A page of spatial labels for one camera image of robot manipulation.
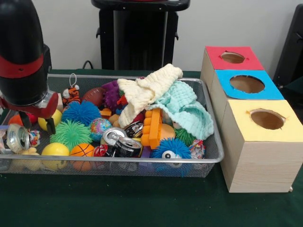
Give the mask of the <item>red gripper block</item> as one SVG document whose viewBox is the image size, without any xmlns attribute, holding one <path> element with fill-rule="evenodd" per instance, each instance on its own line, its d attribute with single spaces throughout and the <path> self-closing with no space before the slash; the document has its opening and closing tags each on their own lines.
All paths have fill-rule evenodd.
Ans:
<svg viewBox="0 0 303 227">
<path fill-rule="evenodd" d="M 56 92 L 48 91 L 46 96 L 41 101 L 32 105 L 19 106 L 19 105 L 13 105 L 8 101 L 6 101 L 4 99 L 4 96 L 1 94 L 0 106 L 10 110 L 23 112 L 23 113 L 19 113 L 19 116 L 26 129 L 30 128 L 30 119 L 27 113 L 33 114 L 36 117 L 46 119 L 47 132 L 50 135 L 53 135 L 56 133 L 56 130 L 55 130 L 54 119 L 51 117 L 57 108 L 58 98 L 59 96 Z"/>
</svg>

